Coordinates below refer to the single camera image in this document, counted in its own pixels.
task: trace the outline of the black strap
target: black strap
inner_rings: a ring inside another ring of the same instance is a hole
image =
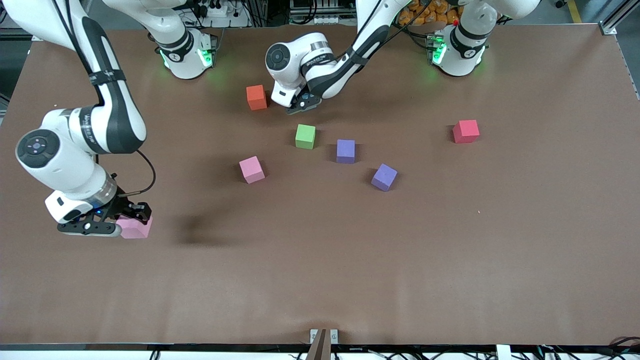
[[[353,47],[349,46],[349,49],[347,49],[346,54],[349,55],[349,61],[352,61],[358,65],[367,65],[367,63],[369,62],[369,59],[365,59],[362,56],[356,54],[356,52],[353,50]]]
[[[80,109],[79,120],[80,120],[80,131],[82,131],[82,136],[84,138],[84,142],[86,142],[87,146],[95,152],[96,154],[108,154],[101,146],[98,144],[98,140],[95,138],[95,133],[93,133],[93,126],[91,124],[91,112],[93,110],[93,106],[85,106]]]
[[[320,54],[320,55],[316,56],[315,58],[312,58],[311,60],[309,60],[306,63],[304,63],[300,67],[300,72],[302,73],[302,76],[306,76],[307,72],[309,71],[309,69],[311,69],[313,66],[322,65],[324,63],[331,62],[334,59],[335,58],[333,57],[333,54],[331,54],[331,53]]]
[[[458,29],[458,31],[460,31],[460,33],[464,37],[467,37],[467,38],[472,39],[472,40],[482,40],[484,38],[488,38],[489,35],[491,35],[491,31],[489,31],[488,33],[483,34],[483,35],[477,35],[477,34],[470,33],[469,30],[465,29],[464,26],[462,26],[462,22],[460,22],[458,24],[458,26],[456,26],[456,28]]]
[[[91,85],[97,86],[106,83],[112,83],[118,80],[126,80],[124,72],[122,70],[102,70],[98,72],[92,72],[89,74],[89,80]]]
[[[478,46],[475,47],[470,47],[470,46],[466,46],[465,44],[462,44],[459,40],[458,37],[456,36],[456,32],[452,31],[451,35],[450,35],[450,42],[451,45],[453,46],[453,48],[455,50],[457,50],[457,52],[460,53],[460,57],[462,57],[463,59],[471,59],[473,58],[476,53],[480,50],[482,50],[482,48],[484,47],[484,42]]]
[[[173,49],[174,47],[178,47],[180,45],[182,45],[185,41],[187,41],[187,38],[189,37],[189,30],[187,28],[184,28],[184,33],[182,34],[182,36],[178,39],[178,41],[174,41],[174,42],[170,42],[169,44],[165,44],[164,42],[159,42],[156,40],[156,43],[158,44],[159,47],[162,47],[163,49]]]
[[[195,39],[193,38],[193,34],[187,31],[186,42],[180,45],[178,48],[173,48],[173,50],[167,49],[163,46],[160,46],[161,52],[166,56],[169,60],[174,63],[179,63],[184,60],[185,55],[187,55],[191,49],[193,49],[193,44],[195,43]]]

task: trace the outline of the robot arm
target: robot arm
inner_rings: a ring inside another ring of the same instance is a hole
[[[94,106],[50,111],[40,129],[27,133],[18,142],[15,154],[22,167],[54,190],[45,201],[47,209],[61,224],[105,206],[111,217],[126,214],[138,218],[135,205],[118,196],[124,192],[92,159],[97,154],[135,152],[147,137],[106,34],[87,17],[78,0],[3,3],[12,19],[28,32],[77,50],[100,99]],[[139,220],[146,222],[145,217],[140,216]],[[99,235],[119,234],[117,226],[106,227],[109,231],[100,228]]]
[[[444,39],[434,64],[444,72],[462,76],[481,61],[484,43],[497,20],[497,12],[512,19],[529,15],[540,0],[448,0],[466,5],[458,27],[450,25],[438,34]],[[405,0],[358,0],[358,34],[353,45],[335,59],[326,38],[311,33],[292,42],[273,44],[265,62],[275,80],[271,99],[297,111],[309,110],[313,97],[328,99],[338,94],[351,76],[360,71],[385,41],[389,25],[408,3]],[[445,53],[446,49],[455,49]],[[310,94],[299,94],[307,86]]]
[[[389,26],[409,0],[358,0],[358,34],[353,45],[339,59],[321,33],[311,33],[289,43],[277,43],[267,50],[265,62],[275,86],[271,99],[291,107],[307,85],[313,96],[328,99],[338,94],[347,81],[367,65],[387,38]]]
[[[470,74],[482,61],[486,39],[495,27],[498,13],[512,19],[529,15],[540,0],[452,0],[465,5],[457,26],[448,25],[436,34],[442,43],[434,53],[433,63],[452,76]]]
[[[164,64],[180,79],[193,79],[213,66],[216,38],[187,29],[172,8],[186,0],[103,0],[144,26],[160,47]]]

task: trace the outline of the metal frame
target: metal frame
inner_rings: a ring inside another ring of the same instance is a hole
[[[355,8],[346,8],[342,6],[338,0],[311,0],[312,4],[317,4],[315,18],[334,17],[340,20],[356,19]],[[289,0],[289,18],[294,21],[302,22],[309,15],[309,5],[296,6],[294,0]]]
[[[622,22],[634,9],[640,5],[640,0],[624,0],[609,16],[600,21],[600,31],[603,35],[615,35],[616,26]]]

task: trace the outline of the black cable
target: black cable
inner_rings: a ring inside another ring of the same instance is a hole
[[[509,22],[509,21],[511,21],[511,20],[513,20],[513,19],[512,19],[512,18],[510,18],[510,17],[508,17],[508,16],[506,16],[506,15],[503,15],[503,16],[501,16],[501,17],[498,19],[498,21],[496,21],[495,23],[496,23],[497,25],[505,25],[507,22]]]
[[[193,7],[189,6],[189,8],[191,9],[191,13],[193,13],[193,16],[196,18],[196,20],[198,21],[198,24],[200,24],[200,28],[198,30],[202,30],[204,29],[204,25],[202,25],[202,21],[200,21],[200,18],[198,17],[198,15],[196,15],[196,11],[193,9]]]
[[[442,355],[442,354],[444,354],[446,352],[449,352],[449,351],[448,350],[447,351],[443,351],[443,352],[437,354],[436,356],[432,357],[431,360],[436,360],[440,355]]]
[[[65,1],[65,5],[67,7],[67,20],[65,20],[65,17],[62,15],[62,10],[60,10],[60,7],[58,6],[58,3],[56,2],[56,0],[51,0],[51,3],[56,8],[56,12],[58,13],[58,18],[60,19],[60,22],[62,22],[62,26],[65,28],[65,31],[67,32],[67,36],[69,36],[69,40],[71,41],[71,44],[74,46],[74,50],[76,50],[78,58],[80,58],[80,62],[84,67],[84,70],[86,71],[87,74],[91,74],[93,71],[91,70],[89,63],[86,60],[86,57],[82,52],[82,49],[80,49],[80,44],[78,44],[78,41],[76,38],[74,24],[73,24],[73,21],[71,20],[71,7],[69,6],[69,0]],[[102,94],[100,93],[98,86],[94,85],[93,88],[95,89],[95,93],[98,95],[98,106],[103,106],[104,99],[102,98]]]
[[[408,28],[408,27],[409,27],[409,25],[413,24],[413,22],[415,21],[415,19],[418,19],[418,17],[419,17],[420,15],[422,15],[422,13],[424,12],[424,10],[427,10],[427,7],[428,7],[427,5],[424,5],[424,6],[422,7],[422,10],[420,10],[417,14],[415,14],[415,16],[414,16],[411,20],[409,20],[409,22],[407,22],[407,23],[406,23],[402,28],[400,28],[400,30],[396,31],[393,35],[391,35],[390,37],[388,37],[387,39],[385,39],[385,41],[383,41],[383,42],[380,44],[380,46],[379,46],[378,48],[383,47],[387,42],[390,42],[394,37],[396,37],[398,34],[400,34],[401,32],[403,32],[403,30],[405,30],[406,28]]]
[[[475,355],[469,354],[468,352],[462,352],[462,354],[465,354],[466,356],[469,356],[469,357],[471,357],[471,358],[473,358],[475,360],[482,360],[482,359],[480,359],[479,357],[477,357]]]
[[[403,360],[409,360],[406,358],[406,356],[404,356],[401,352],[396,352],[395,354],[389,356],[389,359],[393,359],[394,356],[400,356],[403,358]]]
[[[153,173],[153,179],[151,179],[151,183],[146,188],[144,188],[142,190],[138,190],[137,192],[123,193],[123,194],[118,195],[119,197],[140,195],[143,192],[149,191],[149,189],[151,189],[153,187],[153,185],[156,183],[156,168],[154,168],[154,165],[151,164],[151,161],[149,160],[149,158],[146,157],[140,150],[136,150],[136,152],[138,154],[140,154],[140,156],[142,156],[142,158],[147,162],[147,164],[149,164],[149,167],[151,168],[151,172]]]
[[[361,32],[362,30],[364,30],[364,29],[367,27],[367,25],[369,24],[369,21],[371,21],[371,18],[373,17],[373,14],[374,14],[374,13],[376,12],[376,10],[378,9],[378,6],[380,6],[380,3],[382,3],[382,0],[378,0],[378,2],[376,3],[376,6],[374,6],[374,7],[373,7],[373,10],[371,10],[371,13],[369,14],[369,17],[367,18],[367,20],[364,22],[364,24],[363,24],[363,25],[362,25],[362,27],[360,28],[360,31],[358,31],[358,32],[356,33],[356,37],[353,39],[353,42],[351,43],[351,46],[349,46],[349,48],[353,48],[353,45],[356,43],[356,40],[358,39],[358,36],[360,35],[360,32]],[[327,60],[325,60],[325,61],[319,61],[319,62],[317,62],[317,63],[315,63],[315,64],[313,64],[313,65],[311,65],[311,66],[315,66],[315,65],[322,65],[322,64],[325,64],[325,63],[330,63],[331,61],[334,61],[334,60],[339,60],[339,59],[341,59],[341,58],[342,58],[346,53],[347,53],[347,51],[345,50],[344,52],[342,52],[342,54],[340,54],[340,55],[338,55],[338,56],[334,57],[333,59],[327,59]]]
[[[160,359],[160,350],[151,351],[151,356],[149,357],[149,360],[158,360],[158,359]]]
[[[402,26],[400,26],[400,24],[398,24],[397,22],[393,22],[391,25],[395,26],[397,29],[402,28]],[[404,29],[403,30],[406,34],[411,35],[413,37],[417,37],[417,38],[427,38],[427,35],[425,34],[418,34],[418,33],[414,33],[412,31],[410,31],[409,29]]]
[[[6,16],[9,14],[8,12],[6,12],[6,9],[4,7],[0,6],[0,15],[2,15],[2,13],[4,13],[4,15],[2,16],[2,20],[0,20],[0,24],[4,22]]]
[[[267,26],[266,19],[263,19],[262,16],[260,15],[260,7],[259,7],[258,3],[252,3],[252,5],[256,6],[255,10],[258,13],[256,16],[260,20],[260,26],[262,26],[262,27]]]
[[[414,44],[418,45],[419,47],[425,49],[425,50],[435,50],[436,48],[433,46],[426,46],[426,45],[422,45],[418,42],[418,40],[416,40],[413,36],[409,35],[409,38],[413,41]]]
[[[251,7],[251,3],[249,3],[249,7],[247,7],[245,0],[241,0],[242,6],[244,8],[244,12],[247,14],[247,17],[251,18],[251,22],[253,24],[254,28],[258,28],[259,26],[261,26],[261,24],[263,23],[263,19],[259,16],[256,16],[253,13],[252,7]]]
[[[615,342],[615,343],[613,343],[613,344],[609,344],[609,347],[610,347],[610,348],[611,348],[611,347],[617,347],[618,345],[624,344],[624,343],[626,343],[627,341],[631,341],[631,340],[640,340],[640,337],[638,337],[638,336],[629,336],[629,337],[624,338],[624,339],[622,339],[622,340],[616,341],[616,342]]]
[[[561,347],[559,347],[557,345],[556,345],[556,347],[558,348],[558,350],[564,352],[565,354],[569,355],[570,357],[574,358],[575,360],[582,360],[581,358],[575,356],[572,352],[566,351],[566,350],[562,349]]]
[[[511,357],[514,357],[515,359],[518,359],[518,360],[531,360],[531,359],[529,359],[529,356],[526,356],[523,352],[521,352],[520,355],[522,355],[523,357],[516,356],[516,355],[513,355],[513,354],[511,355]]]
[[[296,25],[308,24],[309,22],[311,22],[311,20],[314,19],[314,17],[316,17],[317,11],[318,11],[318,2],[317,2],[317,0],[313,0],[309,4],[309,14],[307,15],[307,18],[305,20],[303,20],[302,22],[297,22],[297,21],[293,21],[293,20],[290,20],[290,21],[291,21],[291,23],[296,24]]]

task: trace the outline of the light pink cube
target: light pink cube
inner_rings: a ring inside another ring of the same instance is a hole
[[[478,123],[475,120],[460,120],[453,127],[453,141],[455,143],[472,143],[478,136]]]
[[[264,172],[262,171],[262,166],[260,166],[257,156],[240,161],[240,168],[248,184],[264,179]]]
[[[125,239],[146,239],[149,236],[149,230],[151,229],[151,223],[154,221],[153,215],[149,217],[149,221],[146,225],[143,225],[140,221],[127,218],[127,217],[119,217],[116,220],[116,224],[120,225],[122,228],[122,236]]]

